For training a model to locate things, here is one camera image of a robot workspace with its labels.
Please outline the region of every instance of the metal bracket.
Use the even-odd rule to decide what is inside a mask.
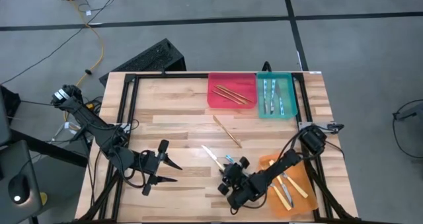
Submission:
[[[324,129],[322,129],[322,131],[324,133],[331,133],[331,134],[336,134],[336,133],[339,132],[339,130],[341,128],[343,128],[343,125],[337,124],[336,122],[299,122],[298,128],[301,130],[301,129],[306,128],[307,126],[310,126],[310,125],[316,125],[316,126],[319,126],[321,128],[324,128]]]

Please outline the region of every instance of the red tray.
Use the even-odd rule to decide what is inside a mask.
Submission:
[[[216,85],[223,85],[231,91],[243,95],[252,102],[237,104],[212,91],[223,93]],[[207,93],[210,108],[254,108],[257,103],[256,75],[252,73],[210,73]]]

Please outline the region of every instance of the black stand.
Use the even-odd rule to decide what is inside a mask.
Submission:
[[[46,143],[44,141],[40,141],[39,139],[35,139],[29,135],[23,134],[19,131],[15,131],[13,129],[11,129],[11,133],[12,133],[12,138],[11,138],[12,142],[24,140],[26,141],[26,144],[28,145],[28,148],[31,151],[35,151],[43,155],[48,155],[51,158],[55,158],[60,161],[67,162],[72,165],[77,165],[83,168],[87,167],[88,160],[87,158],[81,155],[67,151],[60,147],[56,147],[55,145]]]

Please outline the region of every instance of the yellow cable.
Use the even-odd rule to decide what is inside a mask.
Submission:
[[[88,25],[88,23],[85,22],[84,20],[84,16],[82,15],[82,13],[78,10],[78,6],[73,2],[73,0],[68,0],[69,2],[72,3],[73,7],[75,8],[75,10],[79,13],[79,16],[81,17],[81,20],[84,22],[85,26],[87,28],[90,28],[95,35],[97,36],[98,40],[100,41],[100,45],[101,45],[101,55],[100,58],[98,59],[98,61],[90,68],[90,70],[94,69],[96,66],[98,66],[100,64],[100,62],[103,60],[104,57],[104,44],[103,44],[103,40],[100,37],[100,35],[96,32],[96,30],[94,30],[92,27],[90,27],[90,25]],[[76,87],[79,86],[79,84],[81,84],[81,82],[85,79],[85,77],[87,76],[87,74],[84,74],[79,81],[76,83]],[[66,116],[66,112],[63,113],[63,119],[65,120],[65,122],[67,121],[67,116]],[[78,130],[78,128],[73,128],[71,124],[69,124],[69,127],[73,130]]]

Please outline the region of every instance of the orange tray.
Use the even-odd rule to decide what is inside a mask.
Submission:
[[[273,160],[276,161],[278,158],[278,155],[267,155],[263,156],[258,160],[259,168],[268,168],[269,167],[269,161]],[[279,197],[276,195],[276,192],[274,188],[269,187],[268,189],[268,197],[267,197],[267,205],[269,205],[270,209],[272,210],[272,213],[276,217],[289,217],[292,215],[307,213],[310,211],[313,211],[319,207],[316,199],[316,195],[313,191],[313,188],[311,187],[309,178],[307,176],[307,173],[305,171],[304,162],[301,161],[294,167],[291,167],[285,171],[285,173],[292,178],[307,194],[308,197],[304,198],[291,184],[291,182],[284,178],[281,175],[282,182],[286,185],[288,188],[289,194],[291,195],[292,202],[293,202],[293,208],[289,211],[285,208],[285,206],[280,201]],[[279,181],[277,178],[273,180],[273,184],[275,187],[280,191],[282,196],[288,201],[288,198],[285,195],[284,190],[282,189]]]

